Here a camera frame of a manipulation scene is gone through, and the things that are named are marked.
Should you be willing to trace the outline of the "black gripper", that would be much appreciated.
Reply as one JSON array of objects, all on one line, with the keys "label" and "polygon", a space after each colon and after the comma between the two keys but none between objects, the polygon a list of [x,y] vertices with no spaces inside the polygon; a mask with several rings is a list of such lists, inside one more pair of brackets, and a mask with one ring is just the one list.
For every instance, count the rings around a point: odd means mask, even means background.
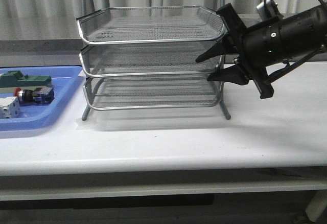
[{"label": "black gripper", "polygon": [[228,36],[223,37],[221,42],[215,43],[209,50],[199,55],[196,62],[204,62],[216,56],[238,53],[238,58],[233,66],[224,69],[217,69],[211,73],[207,81],[229,82],[238,85],[247,85],[252,80],[261,99],[271,98],[274,89],[271,84],[264,81],[268,77],[266,67],[262,64],[255,65],[254,54],[246,45],[246,37],[249,35],[249,28],[236,13],[233,6],[228,3],[221,7],[217,13],[222,17],[227,28]]}]

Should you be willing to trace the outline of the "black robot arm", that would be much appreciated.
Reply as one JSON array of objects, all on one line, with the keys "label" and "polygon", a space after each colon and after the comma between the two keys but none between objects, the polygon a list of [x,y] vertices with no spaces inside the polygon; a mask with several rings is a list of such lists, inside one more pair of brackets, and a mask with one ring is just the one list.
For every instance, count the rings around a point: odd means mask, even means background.
[{"label": "black robot arm", "polygon": [[326,52],[326,4],[286,19],[275,15],[246,27],[228,3],[217,14],[227,33],[196,62],[237,54],[236,64],[211,73],[208,81],[247,85],[253,80],[261,99],[274,94],[272,83],[313,56]]}]

